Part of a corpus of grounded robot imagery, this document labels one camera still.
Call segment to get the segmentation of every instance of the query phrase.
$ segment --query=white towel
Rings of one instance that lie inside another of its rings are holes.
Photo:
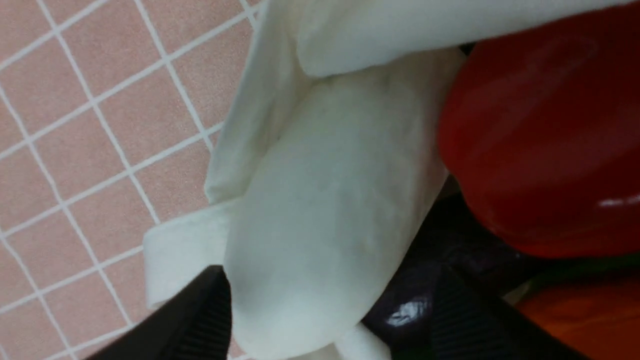
[[[225,258],[251,356],[344,357],[446,175],[435,121],[462,57],[397,59],[629,2],[267,0],[209,164],[212,207],[145,235],[148,301]]]

